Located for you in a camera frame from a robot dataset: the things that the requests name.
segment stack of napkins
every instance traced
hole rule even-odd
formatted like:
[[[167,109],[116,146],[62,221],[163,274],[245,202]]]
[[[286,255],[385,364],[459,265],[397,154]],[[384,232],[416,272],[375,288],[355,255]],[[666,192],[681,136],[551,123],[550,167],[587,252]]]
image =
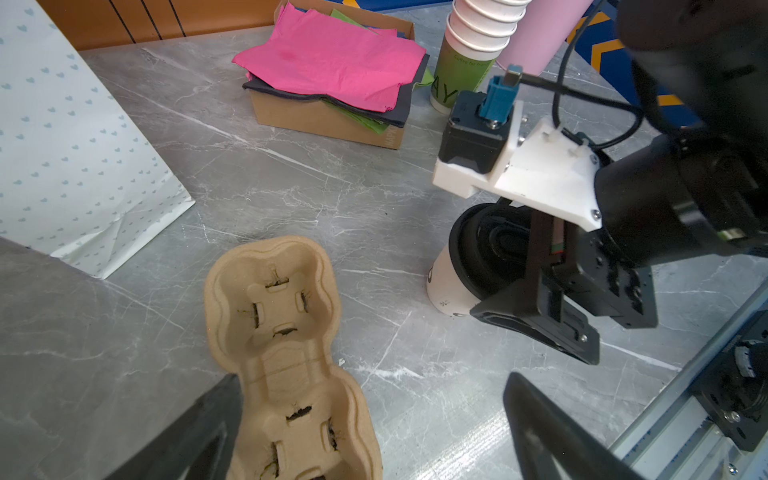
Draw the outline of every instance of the stack of napkins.
[[[382,133],[403,127],[413,87],[422,81],[426,50],[396,30],[366,28],[286,4],[270,40],[235,56],[248,70],[243,85],[297,100],[322,99]]]

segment cardboard cup holder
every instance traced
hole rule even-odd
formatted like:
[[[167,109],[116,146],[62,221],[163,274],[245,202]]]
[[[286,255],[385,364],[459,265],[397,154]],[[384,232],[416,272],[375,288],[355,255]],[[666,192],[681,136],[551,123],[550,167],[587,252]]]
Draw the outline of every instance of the cardboard cup holder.
[[[328,255],[305,237],[234,248],[205,284],[208,343],[243,386],[229,480],[379,480],[365,397],[330,345],[341,300]]]

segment gray marble countertop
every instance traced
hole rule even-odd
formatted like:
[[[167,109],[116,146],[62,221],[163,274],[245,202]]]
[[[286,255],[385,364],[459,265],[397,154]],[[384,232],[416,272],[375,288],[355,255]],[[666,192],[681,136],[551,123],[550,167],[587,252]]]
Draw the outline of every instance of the gray marble countertop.
[[[434,68],[449,6],[399,12]],[[203,284],[227,250],[286,234],[326,248],[343,302],[333,357],[368,399],[385,478],[518,478],[502,390],[519,371],[610,445],[768,274],[751,257],[654,269],[660,325],[593,319],[601,364],[437,312],[425,273],[469,200],[431,184],[445,117],[414,94],[402,148],[259,125],[230,63],[270,28],[84,53],[197,205],[107,281],[0,241],[0,465],[4,478],[98,480],[223,375]],[[545,76],[553,78],[559,56]],[[617,96],[574,56],[568,83]],[[532,119],[551,95],[523,87]],[[578,101],[562,117],[596,140],[630,119]],[[614,149],[647,144],[644,128]]]

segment stack of paper cups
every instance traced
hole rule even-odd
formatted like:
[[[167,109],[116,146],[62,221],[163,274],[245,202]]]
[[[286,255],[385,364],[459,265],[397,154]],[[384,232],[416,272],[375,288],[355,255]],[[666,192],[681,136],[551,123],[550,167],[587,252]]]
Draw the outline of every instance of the stack of paper cups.
[[[474,91],[509,43],[531,0],[454,0],[432,83],[432,106],[451,112],[456,95]]]

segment blue connector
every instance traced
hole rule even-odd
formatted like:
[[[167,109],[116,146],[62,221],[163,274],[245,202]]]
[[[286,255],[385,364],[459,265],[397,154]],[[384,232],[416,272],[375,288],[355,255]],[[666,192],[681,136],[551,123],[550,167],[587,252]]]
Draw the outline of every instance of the blue connector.
[[[523,72],[520,65],[509,65],[506,76],[493,77],[488,84],[488,93],[480,106],[480,117],[488,124],[501,126],[507,123],[512,104],[520,90],[519,78]]]

